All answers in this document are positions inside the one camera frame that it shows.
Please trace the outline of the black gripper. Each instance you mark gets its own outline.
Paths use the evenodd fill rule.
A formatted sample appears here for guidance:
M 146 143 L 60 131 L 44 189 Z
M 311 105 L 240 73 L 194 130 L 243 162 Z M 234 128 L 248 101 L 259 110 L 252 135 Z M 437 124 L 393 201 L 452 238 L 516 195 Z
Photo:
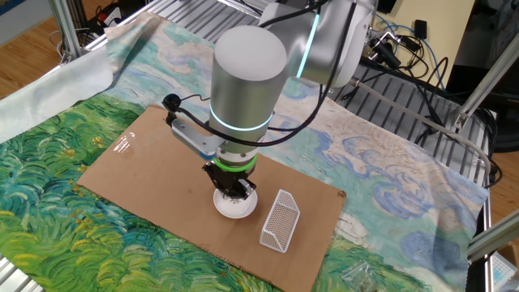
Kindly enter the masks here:
M 256 185 L 249 179 L 254 166 L 249 170 L 230 171 L 210 161 L 202 169 L 210 177 L 219 196 L 246 200 L 256 189 Z

